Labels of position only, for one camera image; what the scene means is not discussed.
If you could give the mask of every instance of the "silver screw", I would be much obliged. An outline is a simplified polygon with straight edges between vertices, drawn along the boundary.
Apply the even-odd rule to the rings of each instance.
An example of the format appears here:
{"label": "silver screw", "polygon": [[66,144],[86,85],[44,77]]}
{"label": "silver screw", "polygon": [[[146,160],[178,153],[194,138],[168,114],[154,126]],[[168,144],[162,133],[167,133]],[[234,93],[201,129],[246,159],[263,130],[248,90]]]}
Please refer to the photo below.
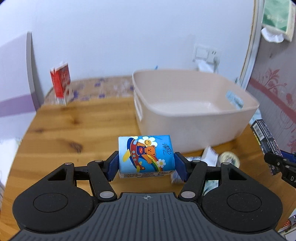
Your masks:
{"label": "silver screw", "polygon": [[194,192],[191,192],[191,191],[185,191],[185,192],[182,192],[181,193],[181,196],[183,198],[194,198],[195,197],[195,193]]}
{"label": "silver screw", "polygon": [[100,193],[101,198],[111,198],[113,196],[114,196],[114,193],[110,191],[103,191]]}

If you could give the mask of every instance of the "plastic bin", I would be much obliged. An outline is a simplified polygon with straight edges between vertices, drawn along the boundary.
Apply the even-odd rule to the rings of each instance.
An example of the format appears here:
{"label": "plastic bin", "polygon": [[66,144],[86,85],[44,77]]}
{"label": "plastic bin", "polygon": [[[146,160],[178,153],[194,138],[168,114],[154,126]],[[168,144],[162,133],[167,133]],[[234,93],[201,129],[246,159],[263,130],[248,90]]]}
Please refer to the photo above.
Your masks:
{"label": "plastic bin", "polygon": [[258,101],[228,79],[190,70],[133,73],[142,135],[170,135],[174,151],[191,152],[238,137]]}

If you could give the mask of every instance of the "gray ribbed panel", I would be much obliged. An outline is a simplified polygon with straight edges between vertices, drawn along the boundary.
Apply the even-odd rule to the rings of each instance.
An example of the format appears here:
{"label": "gray ribbed panel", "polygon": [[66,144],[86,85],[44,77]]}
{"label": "gray ribbed panel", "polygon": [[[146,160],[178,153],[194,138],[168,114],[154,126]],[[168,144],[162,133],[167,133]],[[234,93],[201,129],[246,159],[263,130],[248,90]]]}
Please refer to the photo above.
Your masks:
{"label": "gray ribbed panel", "polygon": [[[143,197],[150,195],[149,200]],[[58,234],[20,231],[13,241],[278,241],[274,230],[261,234],[236,234],[209,222],[192,202],[173,193],[123,193],[114,202],[102,203],[79,227]]]}

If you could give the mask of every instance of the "barcode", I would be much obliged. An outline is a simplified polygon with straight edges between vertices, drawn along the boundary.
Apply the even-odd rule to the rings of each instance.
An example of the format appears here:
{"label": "barcode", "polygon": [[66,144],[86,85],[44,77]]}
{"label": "barcode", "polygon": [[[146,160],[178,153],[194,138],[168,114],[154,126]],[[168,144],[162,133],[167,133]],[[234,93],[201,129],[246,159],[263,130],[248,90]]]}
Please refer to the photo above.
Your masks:
{"label": "barcode", "polygon": [[253,128],[254,128],[254,131],[256,132],[256,134],[257,134],[259,140],[262,141],[262,140],[264,139],[264,135],[263,135],[263,133],[262,133],[260,127],[258,126],[258,124],[255,123],[255,124],[253,125]]}

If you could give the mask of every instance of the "blue tissue pack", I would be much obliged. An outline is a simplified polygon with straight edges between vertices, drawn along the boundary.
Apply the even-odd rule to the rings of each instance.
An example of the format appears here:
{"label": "blue tissue pack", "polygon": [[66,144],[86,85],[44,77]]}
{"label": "blue tissue pack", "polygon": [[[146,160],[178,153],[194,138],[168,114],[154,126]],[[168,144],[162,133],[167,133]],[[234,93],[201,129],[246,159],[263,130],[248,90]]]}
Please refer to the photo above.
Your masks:
{"label": "blue tissue pack", "polygon": [[175,159],[170,136],[119,137],[119,175],[154,177],[171,174]]}

